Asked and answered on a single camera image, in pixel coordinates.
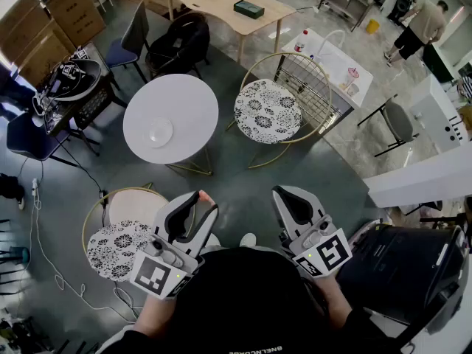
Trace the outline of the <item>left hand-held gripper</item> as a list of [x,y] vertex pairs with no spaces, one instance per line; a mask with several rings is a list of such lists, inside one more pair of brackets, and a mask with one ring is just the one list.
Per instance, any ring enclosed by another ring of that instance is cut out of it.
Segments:
[[177,297],[203,263],[200,252],[218,218],[218,205],[206,211],[195,228],[185,221],[195,211],[199,191],[188,192],[163,206],[154,220],[154,234],[136,253],[129,282],[160,300]]

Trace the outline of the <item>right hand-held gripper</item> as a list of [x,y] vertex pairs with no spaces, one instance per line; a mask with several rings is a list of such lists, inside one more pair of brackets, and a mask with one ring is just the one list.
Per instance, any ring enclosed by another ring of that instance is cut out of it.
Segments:
[[331,275],[353,257],[343,229],[335,227],[314,194],[299,187],[277,185],[272,197],[284,228],[280,235],[282,248],[310,277]]

